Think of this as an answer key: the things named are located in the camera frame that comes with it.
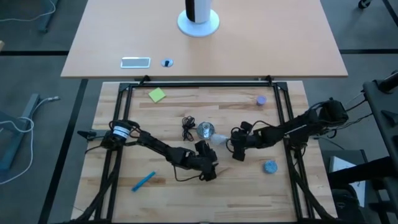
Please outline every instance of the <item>light wood desk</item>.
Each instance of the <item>light wood desk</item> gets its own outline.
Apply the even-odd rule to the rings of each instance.
[[[184,0],[89,0],[62,77],[346,77],[319,0],[214,0],[220,28],[177,27]],[[150,57],[148,69],[120,69]],[[174,65],[164,68],[165,58]]]
[[[292,107],[297,116],[308,108],[303,83],[288,84]],[[108,129],[108,123],[113,118],[118,86],[119,83],[103,83],[93,129]],[[182,141],[181,120],[185,116],[193,116],[196,124],[209,121],[215,125],[217,133],[227,136],[231,128],[239,126],[241,121],[253,123],[261,119],[274,125],[279,124],[272,88],[163,88],[167,96],[156,104],[147,95],[152,89],[134,90],[129,119],[137,121],[143,130],[171,146],[195,150],[194,142]],[[257,95],[267,96],[268,102],[263,108],[256,106]],[[191,133],[196,141],[199,140],[195,130],[191,130]],[[88,147],[99,143],[91,142]],[[144,147],[125,147],[113,222],[296,220],[281,142],[266,149],[248,149],[244,162],[232,159],[232,154],[224,146],[212,148],[220,162],[216,167],[215,180],[177,182],[173,167],[164,157]],[[72,218],[79,216],[79,210],[84,210],[98,192],[105,154],[104,149],[95,149],[86,155]],[[278,164],[275,174],[265,174],[262,171],[262,164],[269,159],[276,160]],[[326,210],[335,216],[335,206],[317,141],[308,143],[304,163],[310,190]],[[153,170],[158,170],[157,175],[133,193],[131,188]],[[177,169],[181,179],[197,174],[198,171]],[[306,214],[303,200],[302,208]]]

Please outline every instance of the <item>wooden table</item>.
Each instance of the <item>wooden table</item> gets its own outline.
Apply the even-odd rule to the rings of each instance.
[[[184,9],[184,0],[89,0],[62,77],[347,76],[319,0],[214,0],[221,24],[205,38],[180,32]],[[122,57],[152,62],[121,69]]]
[[[297,116],[308,108],[303,83],[288,84],[292,107]],[[119,83],[103,84],[93,129],[108,129],[118,86]],[[147,95],[152,89],[134,90],[129,119],[137,121],[143,130],[171,146],[195,150],[194,142],[182,141],[181,119],[185,116],[195,117],[197,124],[209,121],[215,125],[217,133],[227,136],[231,128],[239,126],[241,121],[253,123],[261,119],[279,124],[272,88],[163,88],[167,96],[156,104]],[[257,95],[267,96],[268,102],[262,108],[256,106]],[[196,132],[193,130],[191,133],[198,140]],[[99,143],[91,142],[88,147]],[[144,147],[125,147],[113,222],[296,221],[281,142],[266,149],[248,149],[244,162],[232,159],[224,146],[212,148],[220,162],[216,167],[217,179],[210,182],[198,179],[177,182],[173,167],[164,157]],[[72,218],[79,216],[98,192],[105,154],[104,149],[96,149],[86,155]],[[262,171],[262,164],[269,159],[278,164],[275,174]],[[308,143],[304,163],[310,190],[326,210],[336,216],[317,141]],[[133,193],[131,188],[153,170],[158,170],[157,175]],[[177,169],[181,179],[197,174],[198,171]],[[303,200],[302,208],[306,214]]]

